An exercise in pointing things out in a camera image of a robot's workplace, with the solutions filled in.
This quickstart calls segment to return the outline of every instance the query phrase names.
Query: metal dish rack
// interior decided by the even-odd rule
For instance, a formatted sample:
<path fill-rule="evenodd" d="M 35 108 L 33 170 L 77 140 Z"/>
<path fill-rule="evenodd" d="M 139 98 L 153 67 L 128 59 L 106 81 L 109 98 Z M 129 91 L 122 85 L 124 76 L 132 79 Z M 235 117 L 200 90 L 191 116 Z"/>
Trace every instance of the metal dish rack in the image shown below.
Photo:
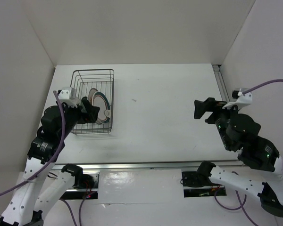
<path fill-rule="evenodd" d="M 108 123 L 77 124 L 72 133 L 79 134 L 109 134 L 113 124 L 113 93 L 114 93 L 114 70 L 113 69 L 88 69 L 76 70 L 72 74 L 70 86 L 76 89 L 76 96 L 88 97 L 91 88 L 102 92 L 109 101 L 111 117 Z"/>

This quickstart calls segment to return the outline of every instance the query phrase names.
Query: plate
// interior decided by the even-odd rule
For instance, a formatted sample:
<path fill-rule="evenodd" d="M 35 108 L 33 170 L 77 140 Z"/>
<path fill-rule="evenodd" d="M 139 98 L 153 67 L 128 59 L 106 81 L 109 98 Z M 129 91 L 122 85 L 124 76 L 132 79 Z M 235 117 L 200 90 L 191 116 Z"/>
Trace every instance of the plate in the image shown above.
<path fill-rule="evenodd" d="M 89 100 L 89 103 L 92 105 L 92 97 L 93 95 L 98 92 L 98 90 L 96 88 L 92 88 L 90 89 L 89 91 L 89 94 L 88 94 L 88 100 Z"/>
<path fill-rule="evenodd" d="M 92 97 L 92 105 L 100 107 L 98 120 L 102 123 L 108 123 L 110 118 L 106 116 L 105 112 L 110 110 L 110 105 L 105 95 L 101 92 L 95 92 Z"/>

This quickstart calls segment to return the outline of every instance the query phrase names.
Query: cable connector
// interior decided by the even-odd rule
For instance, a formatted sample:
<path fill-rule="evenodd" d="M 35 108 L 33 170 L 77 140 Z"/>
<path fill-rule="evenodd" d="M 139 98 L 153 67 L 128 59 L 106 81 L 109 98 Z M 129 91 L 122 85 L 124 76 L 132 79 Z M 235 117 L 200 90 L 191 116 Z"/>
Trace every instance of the cable connector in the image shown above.
<path fill-rule="evenodd" d="M 246 89 L 240 88 L 239 91 L 233 91 L 233 98 L 237 99 L 235 102 L 228 102 L 224 105 L 223 109 L 231 109 L 233 106 L 237 106 L 238 109 L 246 107 L 253 103 L 253 96 L 251 93 L 243 94 Z"/>

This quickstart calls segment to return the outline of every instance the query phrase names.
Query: white wall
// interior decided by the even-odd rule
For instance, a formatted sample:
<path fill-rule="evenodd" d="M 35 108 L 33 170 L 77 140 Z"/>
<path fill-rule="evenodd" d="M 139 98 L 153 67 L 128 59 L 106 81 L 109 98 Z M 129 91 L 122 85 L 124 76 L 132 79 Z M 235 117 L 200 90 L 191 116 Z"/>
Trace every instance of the white wall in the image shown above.
<path fill-rule="evenodd" d="M 55 65 L 221 64 L 254 0 L 21 0 Z"/>
<path fill-rule="evenodd" d="M 23 168 L 52 75 L 20 3 L 0 0 L 0 171 Z"/>
<path fill-rule="evenodd" d="M 19 172 L 0 172 L 0 193 L 16 184 Z M 0 197 L 0 215 L 7 207 L 12 197 L 12 192 Z"/>
<path fill-rule="evenodd" d="M 228 91 L 283 79 L 283 0 L 257 0 L 222 66 Z M 262 125 L 260 135 L 283 155 L 283 84 L 253 92 L 243 109 Z"/>

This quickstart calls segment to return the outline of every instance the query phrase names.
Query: purple cable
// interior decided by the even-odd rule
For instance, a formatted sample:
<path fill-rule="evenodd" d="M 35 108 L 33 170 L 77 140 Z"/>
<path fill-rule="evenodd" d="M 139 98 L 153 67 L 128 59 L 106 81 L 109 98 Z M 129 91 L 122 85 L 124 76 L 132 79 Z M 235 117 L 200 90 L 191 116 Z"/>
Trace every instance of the purple cable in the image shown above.
<path fill-rule="evenodd" d="M 48 167 L 48 165 L 51 164 L 57 158 L 58 154 L 61 152 L 63 142 L 64 142 L 64 138 L 65 138 L 65 116 L 64 116 L 64 110 L 63 110 L 62 104 L 61 104 L 61 102 L 58 98 L 57 92 L 53 91 L 53 94 L 55 95 L 55 98 L 57 100 L 57 104 L 58 104 L 58 107 L 60 109 L 61 118 L 62 118 L 62 135 L 61 135 L 61 140 L 60 140 L 60 143 L 58 145 L 56 152 L 54 153 L 52 158 L 40 170 L 38 170 L 35 174 L 33 174 L 30 178 L 28 178 L 27 181 L 23 181 L 20 184 L 0 193 L 0 196 L 3 196 L 5 194 L 19 188 L 19 187 L 22 187 L 23 185 L 26 185 L 28 183 L 28 181 L 33 180 L 39 173 L 41 173 L 46 167 Z"/>
<path fill-rule="evenodd" d="M 263 86 L 266 86 L 266 85 L 269 85 L 269 84 L 275 83 L 275 82 L 283 82 L 283 79 L 274 79 L 274 80 L 263 82 L 260 85 L 257 85 L 257 86 L 255 86 L 255 87 L 253 87 L 251 89 L 248 89 L 248 90 L 242 92 L 242 94 L 247 94 L 247 93 L 252 92 L 252 91 L 254 91 L 254 90 L 258 89 L 258 88 L 261 88 Z"/>
<path fill-rule="evenodd" d="M 66 206 L 67 206 L 68 209 L 69 209 L 71 218 L 72 218 L 72 220 L 73 220 L 73 222 L 74 222 L 74 225 L 77 226 L 76 221 L 75 221 L 75 217 L 74 217 L 74 213 L 72 212 L 72 209 L 71 209 L 71 207 L 69 206 L 68 202 L 66 202 L 64 199 L 60 199 L 60 201 L 62 201 L 63 203 L 66 204 Z"/>
<path fill-rule="evenodd" d="M 83 197 L 83 200 L 82 200 L 82 202 L 80 204 L 80 208 L 79 208 L 79 223 L 80 223 L 80 226 L 82 226 L 82 217 L 81 217 L 82 207 L 83 207 L 83 203 L 85 202 L 86 198 L 87 198 L 87 196 Z"/>
<path fill-rule="evenodd" d="M 80 226 L 82 226 L 81 211 L 82 211 L 82 206 L 83 206 L 83 203 L 85 202 L 85 200 L 86 199 L 82 200 L 81 205 L 80 205 L 80 209 L 79 209 L 79 223 L 80 223 Z"/>
<path fill-rule="evenodd" d="M 223 204 L 221 204 L 221 202 L 219 202 L 219 200 L 217 199 L 217 194 L 218 194 L 219 191 L 220 191 L 220 189 L 218 189 L 218 190 L 215 192 L 214 198 L 215 198 L 216 202 L 218 203 L 218 205 L 221 206 L 222 208 L 226 209 L 226 210 L 230 210 L 230 211 L 240 210 L 240 209 L 244 206 L 244 204 L 246 203 L 246 197 L 247 197 L 247 196 L 244 195 L 243 203 L 240 203 L 240 206 L 238 206 L 238 207 L 236 207 L 236 208 L 229 208 L 229 207 L 226 207 L 226 206 L 224 206 Z"/>

